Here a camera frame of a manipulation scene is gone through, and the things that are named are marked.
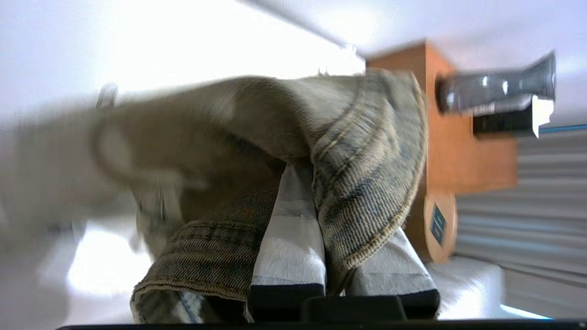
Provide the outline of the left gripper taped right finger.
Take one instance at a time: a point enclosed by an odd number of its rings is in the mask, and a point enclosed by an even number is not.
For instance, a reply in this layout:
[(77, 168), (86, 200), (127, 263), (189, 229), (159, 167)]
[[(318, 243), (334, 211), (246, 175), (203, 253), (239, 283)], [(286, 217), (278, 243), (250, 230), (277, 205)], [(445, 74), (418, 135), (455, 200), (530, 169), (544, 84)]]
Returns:
[(373, 256), (354, 270), (347, 296), (397, 296), (408, 319), (437, 319), (440, 293), (399, 228)]

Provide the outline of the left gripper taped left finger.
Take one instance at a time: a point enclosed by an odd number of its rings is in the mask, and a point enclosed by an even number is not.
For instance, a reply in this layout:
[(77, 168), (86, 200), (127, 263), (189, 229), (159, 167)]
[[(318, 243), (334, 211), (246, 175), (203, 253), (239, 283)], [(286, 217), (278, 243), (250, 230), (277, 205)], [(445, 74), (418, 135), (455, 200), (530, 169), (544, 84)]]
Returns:
[(288, 165), (261, 241), (248, 294), (250, 321), (299, 321), (326, 293), (326, 257), (310, 166)]

